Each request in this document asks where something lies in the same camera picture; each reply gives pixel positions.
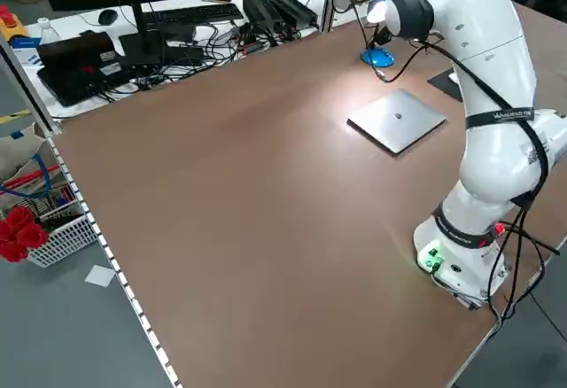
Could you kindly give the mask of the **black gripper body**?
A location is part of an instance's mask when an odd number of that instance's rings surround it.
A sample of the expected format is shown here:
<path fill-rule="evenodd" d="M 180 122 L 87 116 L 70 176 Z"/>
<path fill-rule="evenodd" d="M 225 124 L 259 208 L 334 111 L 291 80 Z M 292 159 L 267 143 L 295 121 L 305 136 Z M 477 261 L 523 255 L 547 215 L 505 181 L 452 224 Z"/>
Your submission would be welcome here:
<path fill-rule="evenodd" d="M 386 45 L 392 40 L 392 33 L 387 26 L 383 24 L 376 24 L 372 40 L 370 42 L 371 48 L 378 48 Z"/>

